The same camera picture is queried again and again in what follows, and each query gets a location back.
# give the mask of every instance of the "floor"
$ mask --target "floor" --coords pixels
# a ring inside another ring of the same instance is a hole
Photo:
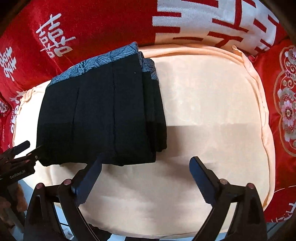
[[[19,183],[23,187],[25,198],[26,198],[27,202],[29,203],[32,193],[33,193],[33,189],[31,187],[29,187],[23,180],[19,181]],[[57,207],[56,209],[57,209],[57,214],[58,214],[60,222],[63,224],[67,224],[67,220],[63,214],[62,209],[60,209],[59,207]],[[268,237],[273,235],[282,226],[282,224],[283,223],[268,223],[267,224]],[[75,241],[75,238],[73,237],[73,234],[72,234],[70,228],[67,226],[64,226],[64,225],[62,225],[62,228],[66,234],[66,237],[70,240]],[[226,235],[226,233],[219,234],[216,241],[222,240],[225,237],[225,235]],[[14,229],[13,236],[15,237],[15,239],[17,241],[22,241],[22,233],[17,228]],[[108,241],[124,241],[124,239],[125,239],[124,236],[118,236],[118,235],[113,234]],[[182,239],[173,239],[173,240],[191,241],[192,239],[193,239],[193,237],[182,238]]]

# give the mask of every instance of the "folded black clothing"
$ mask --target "folded black clothing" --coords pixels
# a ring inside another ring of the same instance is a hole
[[[155,162],[166,148],[166,123],[151,61],[132,43],[54,78],[38,120],[41,164],[88,164],[102,152],[110,157],[105,164]]]

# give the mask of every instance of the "red pillow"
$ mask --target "red pillow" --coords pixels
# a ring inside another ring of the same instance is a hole
[[[296,202],[296,48],[287,39],[256,57],[269,109],[276,154],[275,195],[265,210],[267,221],[289,218]]]
[[[133,41],[235,44],[256,55],[285,35],[259,0],[31,0],[0,38],[0,92],[15,105],[18,92]]]
[[[19,92],[18,95],[13,98],[13,101],[8,103],[0,93],[0,154],[12,147],[16,116],[22,95],[23,92]]]

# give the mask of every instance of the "white sheet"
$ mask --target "white sheet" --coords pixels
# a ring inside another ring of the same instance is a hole
[[[232,184],[254,183],[266,208],[275,185],[274,144],[262,83],[248,59],[236,49],[230,53],[202,45],[141,50],[156,65],[168,148],[157,155],[156,163],[103,165],[87,202],[80,206],[86,220],[123,236],[194,236],[211,206],[204,202],[189,172],[193,156]],[[38,114],[48,83],[22,99],[14,145],[29,140],[30,149],[35,148]],[[43,167],[37,162],[36,173],[25,182],[32,188],[39,182],[60,184],[84,167],[73,163]],[[223,231],[230,222],[228,216]]]

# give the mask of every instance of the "embroidered floral pattern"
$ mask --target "embroidered floral pattern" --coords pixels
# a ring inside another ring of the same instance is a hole
[[[0,114],[5,113],[8,110],[8,106],[0,101]]]
[[[274,99],[281,115],[281,141],[284,149],[296,156],[296,47],[282,50],[280,64],[282,71],[275,83]]]

